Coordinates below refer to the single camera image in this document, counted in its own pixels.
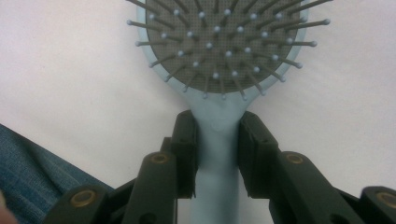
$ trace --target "blue jeans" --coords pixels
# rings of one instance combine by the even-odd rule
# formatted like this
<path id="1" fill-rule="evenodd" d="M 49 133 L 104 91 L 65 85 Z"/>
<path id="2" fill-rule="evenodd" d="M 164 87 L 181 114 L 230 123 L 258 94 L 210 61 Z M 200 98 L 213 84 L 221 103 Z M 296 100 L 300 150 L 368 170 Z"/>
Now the blue jeans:
<path id="1" fill-rule="evenodd" d="M 75 187 L 109 186 L 0 124 L 0 190 L 20 224 L 41 224 Z"/>

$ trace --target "hairbrush head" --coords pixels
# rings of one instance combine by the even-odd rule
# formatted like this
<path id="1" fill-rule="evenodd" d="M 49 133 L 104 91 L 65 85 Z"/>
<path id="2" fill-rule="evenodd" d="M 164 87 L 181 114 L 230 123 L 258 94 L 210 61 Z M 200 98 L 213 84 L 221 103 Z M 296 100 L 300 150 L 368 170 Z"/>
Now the hairbrush head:
<path id="1" fill-rule="evenodd" d="M 302 28 L 330 23 L 307 22 L 306 11 L 329 0 L 129 1 L 140 6 L 141 23 L 128 24 L 145 28 L 136 45 L 145 46 L 149 66 L 204 98 L 239 91 L 246 99 L 250 87 L 264 94 L 276 80 L 286 80 L 290 65 L 302 67 L 293 61 L 300 46 L 317 44 L 303 41 Z"/>

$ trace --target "white backdrop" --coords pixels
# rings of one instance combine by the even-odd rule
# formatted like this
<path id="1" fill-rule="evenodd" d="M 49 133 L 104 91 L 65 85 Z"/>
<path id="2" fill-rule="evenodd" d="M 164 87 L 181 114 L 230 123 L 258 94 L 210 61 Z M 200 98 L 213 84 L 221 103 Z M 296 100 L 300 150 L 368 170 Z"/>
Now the white backdrop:
<path id="1" fill-rule="evenodd" d="M 282 150 L 305 154 L 337 188 L 396 189 L 396 2 L 332 1 L 286 83 L 249 111 Z M 148 68 L 126 1 L 0 1 L 0 123 L 118 187 L 188 109 Z M 241 223 L 272 223 L 241 191 Z M 188 223 L 182 201 L 179 223 Z"/>

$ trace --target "hairbrush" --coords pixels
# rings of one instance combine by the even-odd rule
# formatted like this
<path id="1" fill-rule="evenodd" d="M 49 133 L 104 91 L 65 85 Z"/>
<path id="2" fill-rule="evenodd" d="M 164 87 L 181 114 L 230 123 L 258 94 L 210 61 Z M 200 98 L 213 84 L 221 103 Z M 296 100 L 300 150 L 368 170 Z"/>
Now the hairbrush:
<path id="1" fill-rule="evenodd" d="M 128 0 L 137 7 L 148 66 L 189 104 L 198 124 L 196 197 L 191 223 L 238 223 L 239 120 L 250 103 L 284 82 L 308 21 L 308 9 L 331 0 Z"/>

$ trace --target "black clamp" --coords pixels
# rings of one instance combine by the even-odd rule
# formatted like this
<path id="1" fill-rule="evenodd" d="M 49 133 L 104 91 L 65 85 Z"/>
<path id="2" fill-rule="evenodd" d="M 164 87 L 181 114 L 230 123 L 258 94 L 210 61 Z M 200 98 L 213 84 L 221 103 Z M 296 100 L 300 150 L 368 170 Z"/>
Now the black clamp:
<path id="1" fill-rule="evenodd" d="M 97 186 L 67 192 L 44 224 L 172 224 L 177 199 L 194 195 L 196 124 L 190 111 L 177 116 L 161 151 L 143 159 L 138 177 L 108 193 Z M 275 224 L 395 224 L 396 191 L 368 187 L 355 198 L 334 188 L 306 156 L 282 152 L 253 113 L 241 118 L 238 164 L 247 195 L 269 199 Z"/>

